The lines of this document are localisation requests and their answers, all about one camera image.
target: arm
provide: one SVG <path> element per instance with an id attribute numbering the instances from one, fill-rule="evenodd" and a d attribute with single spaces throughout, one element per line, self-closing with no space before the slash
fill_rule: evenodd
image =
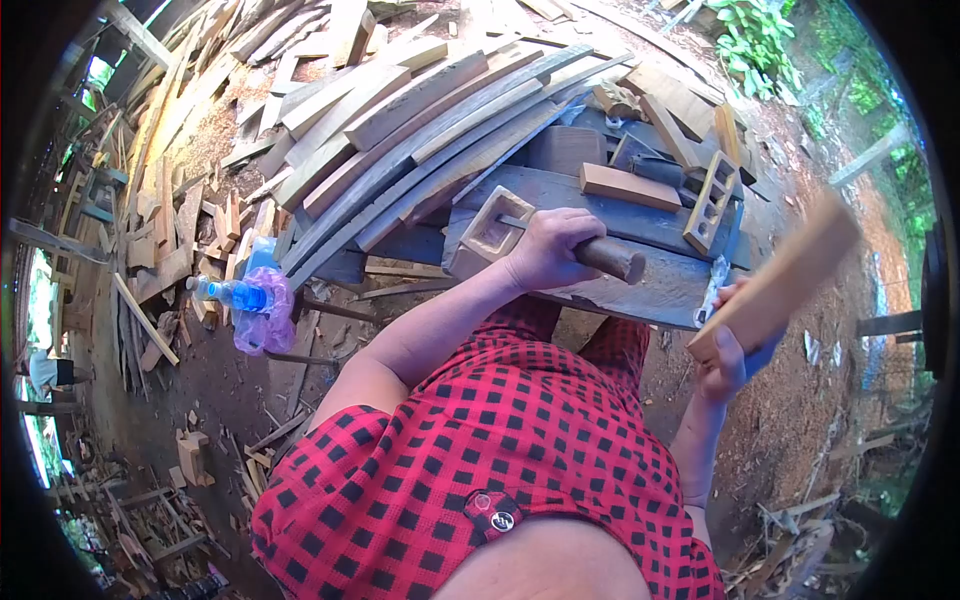
<path id="1" fill-rule="evenodd" d="M 732 298 L 746 281 L 746 278 L 741 278 L 734 285 L 720 288 L 718 298 L 713 301 L 714 306 L 719 308 Z M 727 418 L 727 406 L 740 388 L 770 362 L 783 332 L 768 340 L 750 356 L 744 357 L 743 348 L 730 329 L 720 326 L 714 334 L 719 350 L 719 366 L 697 366 L 693 398 L 686 405 L 680 429 L 670 444 L 670 454 L 677 462 L 680 487 L 684 493 L 684 509 L 693 520 L 693 536 L 708 547 L 707 500 L 713 481 L 717 442 Z"/>
<path id="2" fill-rule="evenodd" d="M 603 222 L 584 209 L 536 213 L 509 256 L 403 314 L 354 354 L 309 429 L 357 404 L 393 413 L 497 308 L 532 290 L 596 277 L 576 262 L 573 247 L 606 232 Z"/>

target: black shorts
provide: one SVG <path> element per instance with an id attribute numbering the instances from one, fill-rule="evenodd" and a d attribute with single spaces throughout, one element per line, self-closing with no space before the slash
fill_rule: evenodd
<path id="1" fill-rule="evenodd" d="M 73 385 L 73 361 L 57 359 L 57 385 Z"/>

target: person in white shirt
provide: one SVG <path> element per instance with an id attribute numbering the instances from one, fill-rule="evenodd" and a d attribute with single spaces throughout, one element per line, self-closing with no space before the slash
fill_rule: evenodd
<path id="1" fill-rule="evenodd" d="M 29 375 L 34 389 L 41 396 L 46 396 L 52 388 L 74 383 L 83 383 L 93 379 L 93 374 L 75 367 L 72 360 L 51 358 L 53 347 L 46 350 L 37 350 L 30 361 L 21 360 L 17 372 Z"/>

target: chisel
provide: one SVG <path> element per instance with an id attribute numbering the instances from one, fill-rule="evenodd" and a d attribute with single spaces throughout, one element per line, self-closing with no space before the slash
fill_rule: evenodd
<path id="1" fill-rule="evenodd" d="M 527 229 L 527 222 L 507 214 L 499 214 L 496 221 L 504 225 Z M 576 245 L 573 255 L 577 262 L 622 279 L 634 285 L 643 277 L 647 259 L 642 252 L 617 244 L 607 237 L 594 237 Z"/>

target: red checkered shirt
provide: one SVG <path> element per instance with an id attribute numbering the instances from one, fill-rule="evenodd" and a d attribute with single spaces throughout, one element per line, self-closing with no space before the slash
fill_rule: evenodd
<path id="1" fill-rule="evenodd" d="M 723 597 L 674 461 L 643 426 L 649 329 L 612 320 L 587 360 L 509 307 L 392 415 L 340 411 L 276 466 L 252 542 L 289 595 L 429 598 L 474 548 L 550 514 L 616 538 L 655 598 Z M 624 345 L 639 348 L 626 366 L 611 358 Z"/>

